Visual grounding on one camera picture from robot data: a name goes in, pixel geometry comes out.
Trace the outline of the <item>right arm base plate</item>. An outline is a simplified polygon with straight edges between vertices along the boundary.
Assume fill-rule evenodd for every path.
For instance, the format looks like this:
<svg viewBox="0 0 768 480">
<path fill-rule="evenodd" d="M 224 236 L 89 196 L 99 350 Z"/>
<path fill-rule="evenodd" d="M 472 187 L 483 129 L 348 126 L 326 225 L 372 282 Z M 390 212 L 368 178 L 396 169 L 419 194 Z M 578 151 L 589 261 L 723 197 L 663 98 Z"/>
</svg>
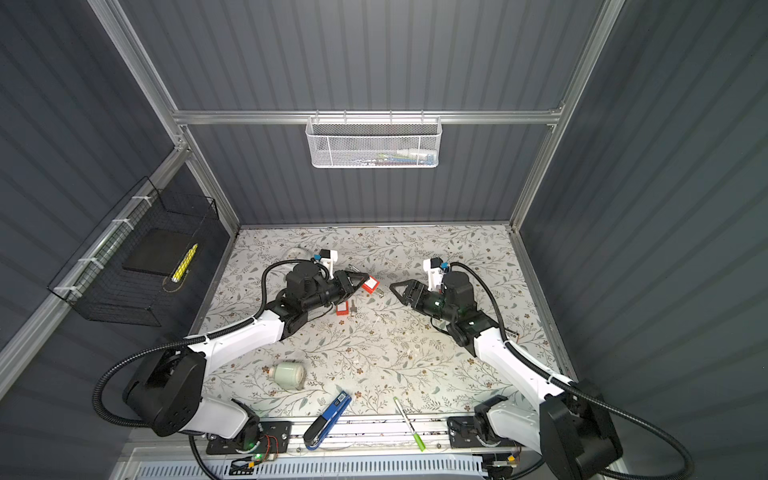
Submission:
<svg viewBox="0 0 768 480">
<path fill-rule="evenodd" d="M 473 416 L 451 416 L 447 418 L 446 424 L 449 444 L 454 449 L 520 447 L 514 440 L 498 438 L 488 432 L 483 433 Z"/>
</svg>

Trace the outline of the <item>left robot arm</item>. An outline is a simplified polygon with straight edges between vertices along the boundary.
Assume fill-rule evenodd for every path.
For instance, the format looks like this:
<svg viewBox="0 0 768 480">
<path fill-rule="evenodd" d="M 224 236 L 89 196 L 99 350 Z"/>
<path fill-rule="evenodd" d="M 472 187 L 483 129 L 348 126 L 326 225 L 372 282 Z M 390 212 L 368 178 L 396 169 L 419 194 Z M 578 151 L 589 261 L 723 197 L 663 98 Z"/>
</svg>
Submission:
<svg viewBox="0 0 768 480">
<path fill-rule="evenodd" d="M 313 310 L 333 309 L 369 281 L 364 272 L 331 271 L 320 261 L 289 259 L 286 286 L 257 312 L 235 324 L 150 347 L 120 360 L 96 382 L 91 397 L 95 413 L 110 424 L 149 428 L 157 436 L 213 434 L 232 440 L 259 422 L 239 401 L 203 393 L 204 381 L 218 368 L 261 347 L 296 334 Z M 108 410 L 103 394 L 109 381 L 132 363 L 138 365 L 123 390 L 124 403 L 135 413 L 125 418 Z"/>
</svg>

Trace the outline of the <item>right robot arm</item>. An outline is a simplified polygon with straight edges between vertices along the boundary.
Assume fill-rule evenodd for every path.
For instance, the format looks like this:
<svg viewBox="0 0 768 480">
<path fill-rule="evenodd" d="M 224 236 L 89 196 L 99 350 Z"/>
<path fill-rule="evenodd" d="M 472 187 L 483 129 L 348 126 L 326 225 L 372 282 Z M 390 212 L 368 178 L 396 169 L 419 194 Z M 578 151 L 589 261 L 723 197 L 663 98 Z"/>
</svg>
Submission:
<svg viewBox="0 0 768 480">
<path fill-rule="evenodd" d="M 619 417 L 656 436 L 682 458 L 671 479 L 689 479 L 695 463 L 686 447 L 660 427 L 604 401 L 596 386 L 574 381 L 547 367 L 513 342 L 501 309 L 491 303 L 492 315 L 478 306 L 474 287 L 482 278 L 469 266 L 436 257 L 425 262 L 428 281 L 409 279 L 391 284 L 398 301 L 414 311 L 446 324 L 447 334 L 473 357 L 492 366 L 512 383 L 532 406 L 525 412 L 509 400 L 481 405 L 478 429 L 498 439 L 514 440 L 536 451 L 558 479 L 590 479 L 601 475 L 624 479 L 611 469 L 623 456 L 613 423 Z"/>
</svg>

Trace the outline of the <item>red padlock with keys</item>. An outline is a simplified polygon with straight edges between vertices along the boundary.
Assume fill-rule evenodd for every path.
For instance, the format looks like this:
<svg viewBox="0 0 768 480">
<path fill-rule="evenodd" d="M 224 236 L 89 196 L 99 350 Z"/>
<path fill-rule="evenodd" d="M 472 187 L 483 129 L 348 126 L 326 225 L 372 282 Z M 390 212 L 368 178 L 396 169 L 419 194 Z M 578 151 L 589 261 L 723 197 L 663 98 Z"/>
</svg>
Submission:
<svg viewBox="0 0 768 480">
<path fill-rule="evenodd" d="M 379 287 L 380 282 L 370 276 L 362 285 L 362 289 L 365 290 L 368 294 L 372 295 Z"/>
</svg>

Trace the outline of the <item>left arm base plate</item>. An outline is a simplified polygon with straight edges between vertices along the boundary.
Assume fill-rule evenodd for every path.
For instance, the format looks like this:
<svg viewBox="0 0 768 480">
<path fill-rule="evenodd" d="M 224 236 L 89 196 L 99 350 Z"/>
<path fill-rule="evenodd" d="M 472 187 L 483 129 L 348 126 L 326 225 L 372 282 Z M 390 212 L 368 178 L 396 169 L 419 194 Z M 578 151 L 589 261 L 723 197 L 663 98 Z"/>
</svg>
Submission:
<svg viewBox="0 0 768 480">
<path fill-rule="evenodd" d="M 266 421 L 248 423 L 234 439 L 215 437 L 208 441 L 207 455 L 283 454 L 287 452 L 292 423 Z"/>
</svg>

